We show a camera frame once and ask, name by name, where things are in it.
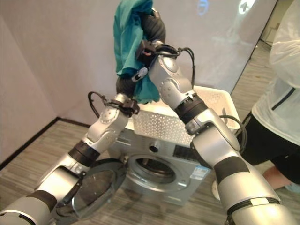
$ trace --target projected light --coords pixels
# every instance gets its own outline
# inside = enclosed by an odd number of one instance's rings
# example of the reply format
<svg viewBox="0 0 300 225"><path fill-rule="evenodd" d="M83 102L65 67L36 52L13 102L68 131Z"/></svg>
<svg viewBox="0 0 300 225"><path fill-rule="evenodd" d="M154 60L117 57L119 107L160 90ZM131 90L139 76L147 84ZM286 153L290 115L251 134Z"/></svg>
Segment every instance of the projected light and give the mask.
<svg viewBox="0 0 300 225"><path fill-rule="evenodd" d="M239 13L245 14L251 9L256 0L241 0L239 4Z"/></svg>
<svg viewBox="0 0 300 225"><path fill-rule="evenodd" d="M208 0L199 0L198 5L197 5L197 12L198 15L204 15L208 11L210 3Z"/></svg>

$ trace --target black shorts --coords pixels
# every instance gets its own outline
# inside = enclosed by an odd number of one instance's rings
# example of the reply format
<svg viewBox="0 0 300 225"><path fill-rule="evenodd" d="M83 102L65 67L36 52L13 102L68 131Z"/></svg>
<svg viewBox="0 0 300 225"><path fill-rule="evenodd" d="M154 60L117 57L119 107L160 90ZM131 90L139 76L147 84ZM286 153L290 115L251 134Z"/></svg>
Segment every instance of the black shorts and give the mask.
<svg viewBox="0 0 300 225"><path fill-rule="evenodd" d="M248 141L243 158L252 165L271 160L287 179L300 184L300 146L265 128L251 113L246 120Z"/></svg>

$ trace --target person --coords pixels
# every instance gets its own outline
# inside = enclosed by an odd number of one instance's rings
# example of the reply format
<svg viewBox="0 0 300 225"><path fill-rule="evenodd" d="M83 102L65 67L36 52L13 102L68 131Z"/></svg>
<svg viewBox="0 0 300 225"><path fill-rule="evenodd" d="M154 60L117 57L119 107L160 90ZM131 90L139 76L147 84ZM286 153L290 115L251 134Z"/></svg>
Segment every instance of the person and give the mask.
<svg viewBox="0 0 300 225"><path fill-rule="evenodd" d="M241 155L252 165L270 160L274 166L263 176L272 188L300 193L300 0L281 21L270 65L276 78L244 119L248 141ZM216 182L212 193L219 199Z"/></svg>

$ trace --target white jacket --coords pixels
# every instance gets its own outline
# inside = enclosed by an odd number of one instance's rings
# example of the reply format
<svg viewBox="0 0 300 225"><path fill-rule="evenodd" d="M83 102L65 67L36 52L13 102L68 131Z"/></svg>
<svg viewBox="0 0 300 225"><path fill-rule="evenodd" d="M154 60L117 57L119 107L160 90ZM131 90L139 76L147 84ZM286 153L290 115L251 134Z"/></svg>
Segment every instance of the white jacket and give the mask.
<svg viewBox="0 0 300 225"><path fill-rule="evenodd" d="M267 129L300 146L300 0L294 0L281 21L270 64L277 78L252 114Z"/></svg>

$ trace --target perforated basket side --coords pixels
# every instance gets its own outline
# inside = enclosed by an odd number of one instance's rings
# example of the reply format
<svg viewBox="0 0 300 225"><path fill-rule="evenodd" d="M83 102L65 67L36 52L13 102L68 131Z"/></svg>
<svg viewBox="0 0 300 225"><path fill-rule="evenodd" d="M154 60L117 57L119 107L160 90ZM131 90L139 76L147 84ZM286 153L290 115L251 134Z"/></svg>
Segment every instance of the perforated basket side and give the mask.
<svg viewBox="0 0 300 225"><path fill-rule="evenodd" d="M177 117L141 110L133 116L135 133L147 137L189 146L193 136L187 134L184 123Z"/></svg>

